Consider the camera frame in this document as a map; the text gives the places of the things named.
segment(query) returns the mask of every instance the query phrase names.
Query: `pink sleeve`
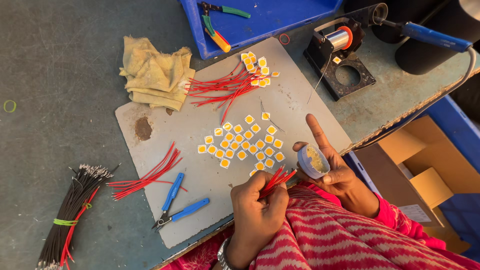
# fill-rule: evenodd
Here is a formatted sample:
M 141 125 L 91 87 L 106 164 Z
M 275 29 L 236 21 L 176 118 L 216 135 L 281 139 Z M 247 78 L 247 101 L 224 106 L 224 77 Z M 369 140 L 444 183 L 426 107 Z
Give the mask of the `pink sleeve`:
M 377 195 L 377 198 L 380 201 L 380 212 L 378 213 L 378 216 L 374 218 L 376 221 L 381 222 L 385 226 L 403 233 L 404 235 L 415 239 L 430 248 L 446 248 L 444 241 L 428 236 L 425 232 L 423 232 L 422 225 L 409 219 L 395 205 L 389 204 L 385 199 L 378 196 L 378 194 L 375 193 L 375 195 Z

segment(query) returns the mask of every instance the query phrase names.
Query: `blue pliers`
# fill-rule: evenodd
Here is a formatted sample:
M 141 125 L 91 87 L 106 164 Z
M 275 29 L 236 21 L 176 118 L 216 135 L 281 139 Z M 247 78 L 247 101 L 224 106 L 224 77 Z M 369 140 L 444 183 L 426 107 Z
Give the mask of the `blue pliers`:
M 163 227 L 163 225 L 165 225 L 165 223 L 170 221 L 175 222 L 178 219 L 183 218 L 184 216 L 193 214 L 196 210 L 200 209 L 202 206 L 207 205 L 210 202 L 208 198 L 205 198 L 199 202 L 196 202 L 190 206 L 185 207 L 182 211 L 172 216 L 169 216 L 168 210 L 170 209 L 170 205 L 173 199 L 175 198 L 175 196 L 177 195 L 178 190 L 180 189 L 180 184 L 181 184 L 181 181 L 183 180 L 183 177 L 184 177 L 184 174 L 179 173 L 179 175 L 177 176 L 177 179 L 175 180 L 175 182 L 173 183 L 172 187 L 168 192 L 167 200 L 165 201 L 165 204 L 162 207 L 162 211 L 163 211 L 162 216 L 160 217 L 159 220 L 155 222 L 155 225 L 153 225 L 152 227 L 152 229 L 156 227 L 156 230 L 155 230 L 156 233 Z

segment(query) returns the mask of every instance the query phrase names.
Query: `wristwatch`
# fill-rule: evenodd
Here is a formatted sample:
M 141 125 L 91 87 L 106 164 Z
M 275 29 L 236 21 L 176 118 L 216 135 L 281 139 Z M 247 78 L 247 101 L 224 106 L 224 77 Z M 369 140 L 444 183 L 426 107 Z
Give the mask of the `wristwatch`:
M 228 262 L 227 246 L 230 244 L 231 239 L 232 239 L 232 237 L 229 237 L 229 238 L 225 239 L 225 241 L 223 241 L 222 245 L 218 249 L 218 253 L 216 254 L 217 258 L 218 258 L 218 262 L 220 263 L 220 266 L 222 267 L 222 270 L 242 270 L 242 269 L 238 269 L 238 268 L 235 268 L 235 267 L 231 266 L 230 263 Z

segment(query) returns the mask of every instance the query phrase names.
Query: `workbench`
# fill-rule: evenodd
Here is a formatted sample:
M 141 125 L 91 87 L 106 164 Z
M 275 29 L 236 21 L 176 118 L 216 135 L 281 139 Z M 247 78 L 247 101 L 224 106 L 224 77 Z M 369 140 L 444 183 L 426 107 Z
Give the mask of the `workbench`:
M 319 78 L 302 52 L 312 30 L 327 21 L 287 33 L 285 49 L 313 87 Z M 7 269 L 33 269 L 70 185 L 69 166 L 122 162 L 114 179 L 138 177 L 114 115 L 130 101 L 118 76 L 123 36 L 148 37 L 165 53 L 190 47 L 195 70 L 236 51 L 201 60 L 175 0 L 2 1 L 0 25 L 0 104 L 17 103 L 12 113 L 0 110 L 0 261 Z M 394 61 L 397 47 L 367 30 L 357 55 L 377 83 L 338 102 L 322 84 L 317 88 L 354 144 L 448 89 L 468 66 L 462 54 L 426 75 L 409 75 Z M 102 187 L 75 230 L 72 270 L 151 269 L 232 218 L 167 249 L 150 230 L 144 198 L 139 191 L 114 202 L 111 189 Z

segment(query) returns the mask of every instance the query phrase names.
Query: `hand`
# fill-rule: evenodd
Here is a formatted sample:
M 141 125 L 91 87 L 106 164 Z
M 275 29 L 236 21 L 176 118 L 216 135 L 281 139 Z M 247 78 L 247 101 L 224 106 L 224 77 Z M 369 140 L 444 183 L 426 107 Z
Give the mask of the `hand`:
M 330 172 L 328 172 L 322 178 L 312 179 L 300 168 L 300 165 L 297 163 L 299 168 L 297 171 L 297 176 L 304 181 L 314 183 L 319 188 L 330 194 L 336 196 L 344 195 L 345 192 L 354 188 L 357 182 L 361 183 L 360 179 L 355 176 L 355 173 L 350 169 L 350 167 L 348 167 L 343 158 L 330 145 L 315 116 L 312 114 L 307 114 L 305 119 L 307 121 L 307 125 L 312 131 L 318 148 L 327 158 L 328 164 L 330 164 Z M 298 152 L 307 144 L 308 143 L 305 142 L 296 142 L 293 145 L 293 151 Z
M 337 196 L 342 206 L 348 211 L 369 218 L 376 217 L 380 211 L 380 202 L 377 196 L 356 177 L 355 173 L 330 145 L 315 116 L 307 114 L 305 120 L 312 131 L 318 148 L 327 158 L 328 164 L 330 164 L 330 171 L 319 179 L 312 179 L 297 163 L 297 176 L 304 181 L 314 183 L 327 193 Z M 293 145 L 293 151 L 298 152 L 307 144 L 305 142 L 297 142 Z
M 227 259 L 235 268 L 246 268 L 282 226 L 288 204 L 285 183 L 258 200 L 259 191 L 271 178 L 272 174 L 257 171 L 246 183 L 233 187 L 230 192 L 235 233 L 227 247 Z

